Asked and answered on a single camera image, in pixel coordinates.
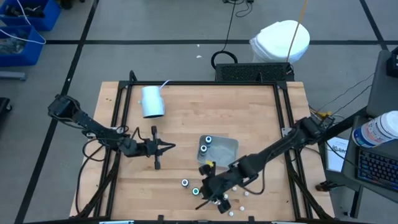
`black cable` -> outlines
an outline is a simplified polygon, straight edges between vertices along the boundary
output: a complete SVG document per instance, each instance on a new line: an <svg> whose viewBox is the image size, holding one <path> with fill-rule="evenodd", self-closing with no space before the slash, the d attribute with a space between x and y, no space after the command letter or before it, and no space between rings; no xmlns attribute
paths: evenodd
<svg viewBox="0 0 398 224"><path fill-rule="evenodd" d="M236 3L236 1L237 0L229 0L229 1L227 1L226 3L230 3L230 4L235 4L235 5L238 5L238 4L242 4L244 1L246 1L246 0L242 0L241 2L239 2L239 3Z"/></svg>
<svg viewBox="0 0 398 224"><path fill-rule="evenodd" d="M116 131L117 131L119 128L124 128L124 129L123 129L123 133L126 133L126 132L128 132L128 131L130 130L129 126L126 126L126 125L125 125L125 126L120 126L120 127L118 127L118 128L116 129ZM80 211L79 211L79 206L78 206L78 196L79 196L79 189L80 189L80 178L81 178L81 173L83 172L84 167L86 166L86 164L87 164L87 162L88 162L89 160L96 161L96 162L102 162L102 161L105 160L105 158L104 158L104 159L94 159L94 158L93 158L93 156L94 156L95 154L97 154L97 153L102 149L103 146L100 146L99 148L97 148L97 150L94 151L94 152L93 152L92 154L90 154L89 156L87 156L86 151L85 151L86 146L89 145L89 143L91 143L91 142L93 142L93 141L95 141L95 140L105 140L105 144L106 144L106 145L108 145L108 143L106 142L107 140L112 140L112 141L117 140L117 139L108 139L108 138L106 138L105 133L102 133L102 134L104 134L105 138L94 138L94 139L90 139L89 141L87 141L87 142L83 145L83 148L82 148L83 155L84 155L87 159L86 159L86 160L83 162L83 164L81 165L80 170L79 170L79 174L78 174L78 177L77 177L77 187L76 187L76 194L75 194L75 208L76 208L77 214L80 213Z"/></svg>
<svg viewBox="0 0 398 224"><path fill-rule="evenodd" d="M346 106L348 106L350 103L352 103L355 99L357 99L359 96L361 96L370 86L372 85L368 85L361 93L359 93L358 95L356 95L350 102L348 102L347 104L345 104L344 106L342 106L341 108L339 108L336 112L334 112L332 115L333 116L335 114L337 114L337 112L339 112L341 109L345 108Z"/></svg>
<svg viewBox="0 0 398 224"><path fill-rule="evenodd" d="M310 147L307 147L307 146L304 146L303 148L299 149L299 150L298 150L298 153L299 153L299 154L301 154L301 152L303 151L303 149L304 149L304 148L306 148L306 149L310 149L310 150L312 150L312 151L316 152L316 153L317 153L319 156L321 155L321 153L320 153L320 152L318 152L316 149L312 149L312 148L310 148Z"/></svg>
<svg viewBox="0 0 398 224"><path fill-rule="evenodd" d="M138 133L139 139L145 141L145 139L143 139L143 138L141 137L141 134L139 133L139 127L136 128L136 131L137 131L137 133Z"/></svg>
<svg viewBox="0 0 398 224"><path fill-rule="evenodd" d="M229 20L228 31L227 31L227 33L226 33L225 44L224 44L224 47L223 47L223 49L222 49L221 51L224 51L224 50L225 50L226 44L228 43L229 31L231 30L232 19L234 18L234 12L235 12L236 3L234 2L233 5L234 5L234 6L232 7L232 13L231 13L231 19Z"/></svg>
<svg viewBox="0 0 398 224"><path fill-rule="evenodd" d="M364 79L364 80L358 82L357 84L353 85L352 87L349 87L344 93L338 95L335 99L333 99L333 100L331 100L331 101L325 103L323 106L321 106L321 108L319 108L319 109L317 110L316 113L318 113L320 110L322 110L326 105L329 105L330 103L336 101L336 100L337 100L338 98L340 98L341 96L345 95L348 91L352 90L353 88L355 88L356 86L358 86L358 85L361 84L362 82L365 82L366 80L368 80L370 77L372 77L372 75L374 75L374 73L371 74L370 76L368 76L366 79Z"/></svg>
<svg viewBox="0 0 398 224"><path fill-rule="evenodd" d="M223 47L222 50L215 52L215 53L213 54L213 56L211 56L210 62L211 62L211 66L212 66L214 69L216 69L215 59L216 59L216 56L219 55L219 54L226 54L226 55L230 56L230 57L234 60L234 63L238 63L238 58L235 56L235 54L232 54L231 52L228 52L228 51L225 50L226 45L227 45L227 43L228 43L229 31L231 30L232 19L233 19L233 17L234 17L235 6L237 5L235 2L234 2L234 3L231 3L231 4L233 4L234 6L233 6L233 8L232 8L231 19L229 20L229 27L228 27L228 31L227 31L227 34L226 34L226 39L225 39L224 47Z"/></svg>
<svg viewBox="0 0 398 224"><path fill-rule="evenodd" d="M248 8L236 12L236 13L235 13L235 16L236 16L236 17L238 17L238 18L245 17L245 16L249 15L250 12L253 10L253 5L252 5L252 3L251 3L251 2L248 3L247 0L245 0L245 2L246 2L246 6L247 6ZM247 13L243 14L242 16L240 16L240 15L238 15L240 12L247 12Z"/></svg>
<svg viewBox="0 0 398 224"><path fill-rule="evenodd" d="M296 138L298 133L299 132L296 132L292 138ZM284 147L286 144L289 144L289 142L286 142L285 144L281 145L280 147ZM245 191L249 192L250 194L254 194L254 195L261 195L262 193L264 193L264 191L266 189L266 175L265 175L266 165L269 162L269 158L271 157L271 155L273 155L273 153L270 153L267 156L266 163L264 164L264 168L262 170L262 189L259 192L253 192L252 190L247 189L246 187L241 187L242 189L244 189Z"/></svg>
<svg viewBox="0 0 398 224"><path fill-rule="evenodd" d="M76 129L84 130L83 127L79 127L79 126L75 126L75 125L72 125L72 124L68 124L68 123L66 123L66 122L64 122L64 121L59 121L59 122L61 122L62 124L66 125L66 126L69 126L69 127L71 127L71 128L76 128Z"/></svg>
<svg viewBox="0 0 398 224"><path fill-rule="evenodd" d="M79 188L80 188L80 177L81 177L81 173L83 172L84 167L86 166L87 162L95 155L97 154L103 146L100 146L99 148L97 148L96 151L94 151L90 156L87 157L87 159L84 161L83 165L81 165L80 167L80 171L77 177L77 186L76 186L76 194L75 194L75 208L76 208L76 212L77 214L80 213L79 211L79 205L78 205L78 196L79 196Z"/></svg>
<svg viewBox="0 0 398 224"><path fill-rule="evenodd" d="M259 192L253 192L252 190L250 190L246 187L242 187L245 191L247 191L253 195L261 195L262 193L264 193L264 191L266 189L266 164L267 164L267 162L264 164L264 168L262 170L262 188L261 188L261 190Z"/></svg>

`yellow cable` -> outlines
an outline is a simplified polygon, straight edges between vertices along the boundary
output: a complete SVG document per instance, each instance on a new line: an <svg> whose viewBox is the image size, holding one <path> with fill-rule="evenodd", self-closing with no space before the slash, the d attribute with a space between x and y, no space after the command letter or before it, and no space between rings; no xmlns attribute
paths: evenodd
<svg viewBox="0 0 398 224"><path fill-rule="evenodd" d="M290 51L292 50L293 42L294 42L294 39L295 39L295 37L296 37L297 30L299 29L299 25L300 25L300 24L301 24L301 22L303 21L303 17L304 17L305 8L307 8L307 3L308 3L308 0L305 0L305 2L304 2L304 6L303 6L303 9L301 10L300 19L298 20L298 23L297 23L296 30L294 31L294 35L293 35L293 39L292 39L292 43L290 44L290 47L289 47L289 52L287 53L286 62L289 62Z"/></svg>

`yellow label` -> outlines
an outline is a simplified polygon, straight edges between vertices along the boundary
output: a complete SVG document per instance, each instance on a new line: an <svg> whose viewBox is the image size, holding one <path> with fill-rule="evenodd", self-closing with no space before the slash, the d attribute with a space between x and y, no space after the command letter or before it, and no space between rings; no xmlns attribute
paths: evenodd
<svg viewBox="0 0 398 224"><path fill-rule="evenodd" d="M213 167L213 161L206 161L206 164L210 165L211 167Z"/></svg>

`white paper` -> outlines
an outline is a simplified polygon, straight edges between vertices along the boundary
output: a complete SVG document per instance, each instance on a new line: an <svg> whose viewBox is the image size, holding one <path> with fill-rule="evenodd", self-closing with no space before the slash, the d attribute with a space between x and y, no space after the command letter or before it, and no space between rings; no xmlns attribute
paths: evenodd
<svg viewBox="0 0 398 224"><path fill-rule="evenodd" d="M335 152L337 152L343 158L346 157L348 140L334 137L329 139L328 143L334 149ZM341 157L337 156L335 152L333 152L330 149L330 147L326 145L326 159L327 159L326 169L335 172L341 172L344 160Z"/></svg>

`gray floor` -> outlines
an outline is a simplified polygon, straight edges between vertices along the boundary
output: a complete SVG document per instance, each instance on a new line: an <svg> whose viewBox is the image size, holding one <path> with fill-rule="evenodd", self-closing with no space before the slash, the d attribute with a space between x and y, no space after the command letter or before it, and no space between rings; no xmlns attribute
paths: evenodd
<svg viewBox="0 0 398 224"><path fill-rule="evenodd" d="M42 32L48 40L79 40L93 0L78 1L62 11L54 29ZM257 0L250 15L234 18L230 39L250 39L262 28L298 19L303 0ZM385 40L398 40L395 0L368 1ZM224 39L232 5L221 0L100 0L88 40ZM377 40L358 0L312 0L303 20L312 40ZM26 72L25 82L0 80L0 96L9 97L14 110L0 132L0 223L11 223L21 204L36 158L49 128L47 106L60 93L77 45L45 45L34 67L2 68ZM134 70L139 80L214 80L213 52L222 45L85 45L68 94L93 114L101 82L125 80ZM250 45L228 45L239 62L250 62ZM379 45L311 45L294 64L296 80L303 81L314 108L344 92L373 73ZM228 63L220 57L217 62ZM325 107L335 111L361 92L371 79ZM366 105L369 91L341 110L349 116ZM66 218L81 165L85 139L71 128L58 125L26 222ZM350 220L353 192L342 187L331 193L336 217ZM359 219L394 223L398 205L365 191Z"/></svg>

